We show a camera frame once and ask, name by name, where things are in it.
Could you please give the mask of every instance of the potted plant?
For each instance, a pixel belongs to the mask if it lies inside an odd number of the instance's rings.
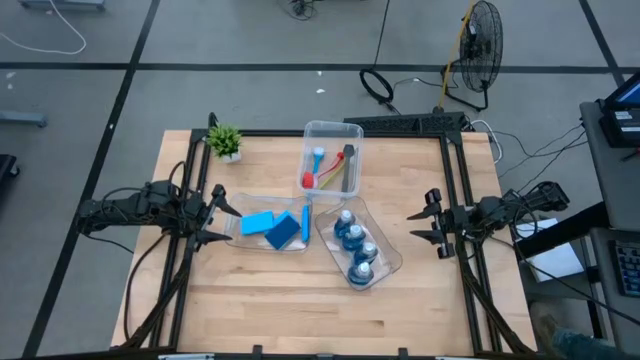
[[[211,146],[215,155],[224,163],[240,161],[240,131],[230,125],[219,124],[209,128],[207,144]]]

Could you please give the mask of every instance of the wooden table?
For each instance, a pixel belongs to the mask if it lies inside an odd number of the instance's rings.
[[[189,134],[165,132],[154,180],[168,178],[171,168],[184,160]],[[487,136],[465,133],[463,139],[474,199],[500,195]],[[243,141],[240,163],[227,165],[212,158],[206,194],[221,183],[229,197],[237,192],[301,195],[296,186],[301,137],[245,137]],[[450,154],[457,169],[453,147]],[[454,171],[463,203],[459,174]],[[427,190],[438,187],[446,194],[438,140],[365,139],[360,184],[359,196],[403,257],[396,273],[366,291],[352,290],[324,242],[313,238],[315,228],[303,254],[209,244],[194,260],[178,350],[247,353],[261,344],[265,353],[393,355],[399,347],[406,347],[411,355],[472,355],[458,261],[439,260],[436,247],[409,234],[429,228],[430,220],[405,220],[424,207]],[[442,205],[448,207],[448,199]],[[212,229],[222,231],[225,216],[216,213]],[[159,232],[155,227],[140,231],[133,263]],[[496,236],[509,239],[505,231]],[[135,276],[130,329],[144,320],[157,300],[168,243],[165,240],[158,246]],[[484,250],[497,308],[523,342],[535,348],[513,250],[494,241],[487,241]],[[479,305],[477,308],[484,348],[490,349],[486,317]],[[169,309],[164,344],[172,305]],[[121,309],[112,343],[123,341]]]

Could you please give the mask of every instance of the person's foot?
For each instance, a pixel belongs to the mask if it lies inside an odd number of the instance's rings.
[[[564,357],[553,346],[553,334],[558,329],[558,322],[553,318],[548,305],[534,302],[529,307],[529,314],[533,324],[533,331],[538,337],[545,354],[555,357]]]

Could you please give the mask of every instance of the gray floor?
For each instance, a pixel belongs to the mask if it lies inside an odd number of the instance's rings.
[[[638,66],[634,0],[589,0],[621,66]],[[463,1],[392,1],[380,63],[441,64],[455,39]],[[577,0],[495,0],[504,31],[504,64],[606,66]],[[107,12],[66,10],[89,45],[80,55],[39,54],[0,39],[0,62],[119,62],[131,57],[150,0],[109,0]],[[288,18],[275,1],[162,0],[142,62],[154,63],[369,63],[375,56],[384,0],[327,0],[311,21]],[[78,40],[55,18],[0,3],[0,32],[33,46],[73,50]],[[0,208],[0,358],[20,356],[40,306],[123,71],[1,70],[0,109],[41,111],[45,129],[0,125],[0,153],[20,158],[22,174]],[[384,73],[389,81],[435,73]],[[578,105],[615,88],[611,75],[500,74],[491,107],[480,115],[495,130],[520,137],[530,151],[578,124]],[[472,96],[458,90],[462,97]],[[429,112],[439,89],[399,85],[395,106]],[[138,71],[124,104],[96,194],[138,186],[152,175],[166,129],[206,125],[215,111],[242,128],[301,129],[310,120],[387,115],[368,97],[357,72]],[[563,143],[580,134],[576,130]],[[517,144],[505,148],[499,174],[520,161]],[[504,191],[519,189],[549,160],[531,160],[501,178]],[[567,217],[601,200],[586,146],[564,153],[538,180],[558,181],[571,198]],[[101,234],[133,247],[136,229]],[[47,328],[40,355],[106,349],[122,298],[131,256],[80,238]]]

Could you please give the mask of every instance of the clear plastic container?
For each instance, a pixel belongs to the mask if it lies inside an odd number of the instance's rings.
[[[349,279],[349,269],[354,266],[353,251],[346,251],[342,247],[342,240],[334,234],[334,225],[342,210],[351,211],[355,215],[355,224],[362,226],[366,233],[365,242],[372,242],[378,249],[378,254],[371,263],[373,278],[366,285],[354,284]],[[386,276],[393,274],[402,266],[402,255],[391,246],[378,224],[373,220],[371,214],[367,210],[367,206],[359,197],[353,197],[343,204],[334,207],[326,212],[319,214],[315,220],[316,229],[324,240],[327,249],[338,264],[338,267],[344,274],[349,285],[355,290],[365,290],[373,284],[384,279]]]
[[[311,121],[304,128],[304,145],[300,157],[300,167],[298,169],[298,187],[307,196],[312,196],[314,201],[325,202],[323,199],[333,199],[329,203],[337,203],[340,199],[347,199],[355,196],[360,189],[360,172],[362,170],[362,146],[364,130],[355,124],[345,124],[328,121]],[[337,160],[339,152],[343,152],[345,145],[353,145],[354,153],[351,156],[348,166],[346,157],[343,162],[345,166],[335,173],[335,176],[327,182],[322,189],[305,189],[302,185],[302,178],[306,172],[313,173],[315,163],[313,151],[317,147],[324,149],[324,158],[320,162],[317,175],[322,174]],[[317,181],[320,186],[334,172],[330,172]]]
[[[237,193],[229,200],[229,205],[238,210],[243,215],[250,215],[264,211],[273,211],[274,219],[284,211],[289,211],[296,218],[300,226],[302,226],[302,208],[309,205],[309,226],[313,218],[313,207],[311,202],[304,196],[297,198],[281,198],[271,196],[252,196],[244,193]],[[298,231],[292,240],[281,250],[276,250],[271,246],[269,241],[264,237],[263,233],[252,235],[242,235],[241,218],[227,215],[227,221],[224,226],[224,234],[233,238],[226,243],[231,246],[237,246],[247,249],[270,250],[270,251],[302,251],[309,246],[307,242],[302,241],[302,229]]]

